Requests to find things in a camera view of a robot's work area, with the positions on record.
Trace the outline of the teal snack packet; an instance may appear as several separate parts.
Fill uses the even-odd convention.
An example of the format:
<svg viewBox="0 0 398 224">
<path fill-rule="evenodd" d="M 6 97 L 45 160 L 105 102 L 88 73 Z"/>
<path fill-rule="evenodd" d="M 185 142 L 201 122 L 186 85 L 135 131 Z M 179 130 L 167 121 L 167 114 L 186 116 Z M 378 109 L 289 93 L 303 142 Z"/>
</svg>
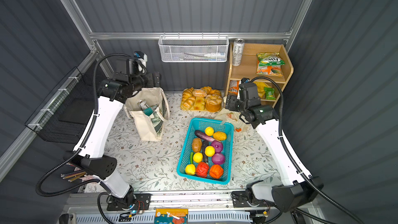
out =
<svg viewBox="0 0 398 224">
<path fill-rule="evenodd" d="M 157 117 L 157 116 L 159 115 L 159 113 L 161 113 L 161 111 L 162 111 L 162 106 L 160 106 L 160 105 L 154 105 L 154 106 L 151 106 L 150 108 L 144 110 L 143 113 L 144 113 L 146 116 L 151 116 L 151 115 L 153 115 L 154 117 Z"/>
</svg>

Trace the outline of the teal plastic basket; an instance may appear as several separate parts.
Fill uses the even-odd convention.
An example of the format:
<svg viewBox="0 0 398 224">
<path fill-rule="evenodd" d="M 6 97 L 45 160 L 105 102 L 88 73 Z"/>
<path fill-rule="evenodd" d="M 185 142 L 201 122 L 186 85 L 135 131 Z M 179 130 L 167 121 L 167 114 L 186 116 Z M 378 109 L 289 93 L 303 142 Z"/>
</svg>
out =
<svg viewBox="0 0 398 224">
<path fill-rule="evenodd" d="M 234 126 L 193 118 L 180 154 L 177 173 L 203 183 L 226 185 L 231 178 Z"/>
</svg>

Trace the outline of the beige canvas tote bag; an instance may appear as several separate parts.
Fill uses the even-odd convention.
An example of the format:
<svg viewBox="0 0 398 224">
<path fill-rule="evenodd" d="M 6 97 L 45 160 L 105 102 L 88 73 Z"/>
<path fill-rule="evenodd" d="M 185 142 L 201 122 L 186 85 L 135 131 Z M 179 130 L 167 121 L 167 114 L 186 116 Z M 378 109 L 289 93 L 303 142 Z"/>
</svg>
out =
<svg viewBox="0 0 398 224">
<path fill-rule="evenodd" d="M 170 107 L 162 88 L 144 88 L 128 98 L 123 107 L 134 120 L 142 141 L 160 141 L 163 128 L 170 117 Z"/>
</svg>

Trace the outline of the cream plastic grocery bag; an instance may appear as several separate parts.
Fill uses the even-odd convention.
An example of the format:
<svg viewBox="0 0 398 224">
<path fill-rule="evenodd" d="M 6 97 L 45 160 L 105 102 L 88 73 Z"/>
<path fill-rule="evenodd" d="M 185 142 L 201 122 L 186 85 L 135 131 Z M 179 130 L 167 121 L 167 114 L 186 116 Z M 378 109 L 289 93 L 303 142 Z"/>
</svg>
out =
<svg viewBox="0 0 398 224">
<path fill-rule="evenodd" d="M 244 132 L 248 130 L 249 125 L 244 124 L 240 119 L 239 119 L 239 114 L 238 112 L 232 112 L 226 109 L 222 109 L 215 117 L 215 120 L 220 120 L 222 121 L 222 124 L 224 123 L 230 123 L 234 126 L 234 130 L 236 132 Z"/>
</svg>

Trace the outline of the silver can front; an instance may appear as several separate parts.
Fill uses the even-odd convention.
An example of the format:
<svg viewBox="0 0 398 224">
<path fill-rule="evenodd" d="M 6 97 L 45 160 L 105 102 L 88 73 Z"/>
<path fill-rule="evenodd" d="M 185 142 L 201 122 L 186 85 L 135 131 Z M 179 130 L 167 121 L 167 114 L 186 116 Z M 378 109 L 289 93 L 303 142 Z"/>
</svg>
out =
<svg viewBox="0 0 398 224">
<path fill-rule="evenodd" d="M 145 100 L 140 100 L 140 101 L 138 102 L 138 106 L 139 106 L 139 108 L 140 108 L 142 111 L 144 111 L 144 110 L 150 108 L 150 106 L 147 104 L 147 102 L 146 102 Z"/>
</svg>

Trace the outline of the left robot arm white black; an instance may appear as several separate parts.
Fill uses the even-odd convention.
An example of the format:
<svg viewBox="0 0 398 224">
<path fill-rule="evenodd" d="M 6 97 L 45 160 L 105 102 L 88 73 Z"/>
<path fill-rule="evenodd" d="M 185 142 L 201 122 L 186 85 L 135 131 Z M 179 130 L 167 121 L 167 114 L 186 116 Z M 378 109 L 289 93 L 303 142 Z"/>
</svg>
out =
<svg viewBox="0 0 398 224">
<path fill-rule="evenodd" d="M 115 73 L 113 78 L 103 80 L 97 84 L 97 70 L 103 61 L 116 57 L 116 54 L 106 55 L 99 59 L 94 67 L 92 77 L 92 92 L 94 109 L 84 133 L 72 151 L 70 157 L 47 172 L 36 185 L 36 193 L 42 197 L 55 197 L 89 183 L 100 184 L 109 195 L 115 199 L 130 204 L 135 201 L 134 190 L 116 170 L 116 158 L 104 154 L 105 144 L 114 121 L 123 108 L 127 99 L 151 86 L 160 84 L 159 73 L 149 73 L 146 63 L 147 55 L 141 51 L 129 56 L 121 54 L 125 58 L 125 73 Z M 43 182 L 56 170 L 67 163 L 82 168 L 93 178 L 56 192 L 42 190 Z"/>
</svg>

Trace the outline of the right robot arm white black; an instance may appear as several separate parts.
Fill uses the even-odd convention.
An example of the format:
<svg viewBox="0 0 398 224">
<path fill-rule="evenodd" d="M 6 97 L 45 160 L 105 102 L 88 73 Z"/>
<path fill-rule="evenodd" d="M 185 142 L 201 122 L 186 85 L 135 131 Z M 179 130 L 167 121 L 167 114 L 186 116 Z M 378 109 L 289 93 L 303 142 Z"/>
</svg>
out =
<svg viewBox="0 0 398 224">
<path fill-rule="evenodd" d="M 302 164 L 283 131 L 284 97 L 280 86 L 272 79 L 263 77 L 280 93 L 279 110 L 275 111 L 273 107 L 261 104 L 255 84 L 259 79 L 260 77 L 243 78 L 238 85 L 238 94 L 227 97 L 226 109 L 239 113 L 239 119 L 251 125 L 260 135 L 274 158 L 282 184 L 270 186 L 262 180 L 255 181 L 247 185 L 246 195 L 236 198 L 236 201 L 254 206 L 265 203 L 278 209 L 279 213 L 269 220 L 270 223 L 277 220 L 282 213 L 289 212 L 296 224 L 305 223 L 305 217 L 326 224 L 327 220 L 300 208 L 321 196 L 356 223 L 361 224 L 363 221 L 357 215 L 322 191 L 323 182 L 320 177 L 312 176 Z"/>
</svg>

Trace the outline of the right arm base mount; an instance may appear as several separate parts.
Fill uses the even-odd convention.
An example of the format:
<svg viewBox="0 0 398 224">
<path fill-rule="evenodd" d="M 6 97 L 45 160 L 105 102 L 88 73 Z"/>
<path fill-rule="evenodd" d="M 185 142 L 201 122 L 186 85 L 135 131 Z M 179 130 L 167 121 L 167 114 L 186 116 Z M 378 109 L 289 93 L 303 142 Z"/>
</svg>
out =
<svg viewBox="0 0 398 224">
<path fill-rule="evenodd" d="M 245 207 L 263 207 L 269 208 L 273 207 L 274 204 L 265 200 L 258 200 L 254 197 L 252 193 L 247 190 L 243 191 L 233 191 L 230 194 L 233 206 L 235 208 L 245 208 Z"/>
</svg>

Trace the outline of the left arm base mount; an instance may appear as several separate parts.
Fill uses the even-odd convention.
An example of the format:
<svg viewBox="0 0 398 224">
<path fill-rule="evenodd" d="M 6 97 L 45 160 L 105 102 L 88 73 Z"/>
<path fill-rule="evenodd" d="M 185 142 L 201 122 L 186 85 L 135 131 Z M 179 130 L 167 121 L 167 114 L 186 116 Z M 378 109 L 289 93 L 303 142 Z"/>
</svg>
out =
<svg viewBox="0 0 398 224">
<path fill-rule="evenodd" d="M 108 196 L 107 211 L 146 211 L 149 209 L 151 194 L 127 194 L 124 198 Z"/>
</svg>

